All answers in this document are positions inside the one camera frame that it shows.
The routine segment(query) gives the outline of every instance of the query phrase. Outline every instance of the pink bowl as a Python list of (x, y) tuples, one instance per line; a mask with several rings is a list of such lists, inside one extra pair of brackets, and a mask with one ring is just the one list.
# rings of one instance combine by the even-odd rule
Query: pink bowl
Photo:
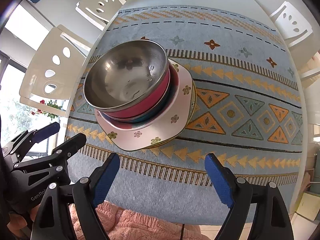
[(160, 100), (160, 98), (162, 97), (162, 95), (164, 94), (164, 92), (167, 88), (169, 78), (170, 78), (170, 74), (169, 74), (169, 68), (168, 68), (167, 73), (166, 73), (164, 79), (162, 80), (162, 82), (158, 85), (158, 87), (149, 96), (147, 96), (141, 102), (139, 102), (138, 104), (136, 104), (132, 107), (124, 109), (124, 110), (120, 110), (120, 111), (116, 111), (116, 112), (107, 112), (107, 111), (104, 111), (104, 112), (108, 116), (118, 117), (118, 118), (129, 118), (129, 117), (133, 117), (133, 116), (136, 116), (136, 115), (139, 115), (139, 114), (146, 112), (147, 110), (152, 108)]

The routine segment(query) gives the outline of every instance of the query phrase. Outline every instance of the pink blanket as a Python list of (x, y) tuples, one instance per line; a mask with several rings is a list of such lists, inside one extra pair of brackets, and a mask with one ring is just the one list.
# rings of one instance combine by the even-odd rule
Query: pink blanket
[[(96, 212), (111, 240), (180, 239), (181, 224), (173, 224), (132, 210), (124, 210), (107, 201), (100, 204)], [(85, 240), (74, 204), (70, 206), (70, 214), (78, 240)], [(210, 240), (201, 234), (199, 226), (193, 225), (185, 225), (183, 239)]]

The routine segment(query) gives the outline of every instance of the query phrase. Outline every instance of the blue patterned tablecloth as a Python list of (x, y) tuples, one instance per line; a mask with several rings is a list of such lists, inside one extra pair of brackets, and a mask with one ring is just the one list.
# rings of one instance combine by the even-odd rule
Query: blue patterned tablecloth
[[(198, 100), (176, 139), (125, 152), (96, 122), (82, 86), (101, 55), (136, 39), (158, 42), (185, 66)], [(236, 13), (183, 5), (119, 11), (89, 61), (70, 112), (67, 138), (87, 136), (82, 154), (69, 160), (71, 179), (88, 176), (117, 152), (120, 170), (107, 200), (168, 221), (219, 225), (228, 208), (204, 169), (205, 155), (214, 152), (250, 183), (274, 181), (288, 207), (302, 152), (302, 110), (289, 57), (276, 30)]]

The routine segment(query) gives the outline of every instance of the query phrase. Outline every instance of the blue gripper pad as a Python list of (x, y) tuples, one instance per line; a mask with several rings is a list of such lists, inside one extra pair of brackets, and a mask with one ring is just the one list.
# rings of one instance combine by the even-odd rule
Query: blue gripper pad
[(211, 179), (211, 182), (223, 204), (226, 204), (228, 208), (233, 207), (232, 190), (221, 174), (219, 166), (215, 163), (215, 160), (207, 155), (204, 160), (204, 167)]
[(106, 169), (103, 171), (103, 174), (101, 175), (100, 179), (98, 180), (95, 188), (93, 188), (93, 200), (92, 200), (92, 205), (96, 208), (99, 204), (103, 203), (109, 189), (113, 183), (113, 180), (115, 179), (118, 170), (120, 167), (120, 158), (118, 154), (115, 154), (112, 158), (110, 163), (107, 165)]

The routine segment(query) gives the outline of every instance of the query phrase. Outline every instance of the metal screw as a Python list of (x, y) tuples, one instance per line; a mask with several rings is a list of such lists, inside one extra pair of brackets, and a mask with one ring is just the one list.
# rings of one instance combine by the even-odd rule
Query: metal screw
[(274, 183), (274, 182), (269, 182), (269, 186), (270, 186), (271, 188), (276, 188), (276, 187), (277, 187), (277, 184)]
[(49, 185), (49, 189), (54, 189), (56, 186), (57, 186), (57, 184), (51, 183), (51, 184)]
[(83, 177), (80, 179), (80, 183), (85, 184), (89, 181), (89, 179), (87, 177)]
[(237, 178), (237, 182), (240, 184), (244, 184), (245, 183), (245, 179), (242, 177)]

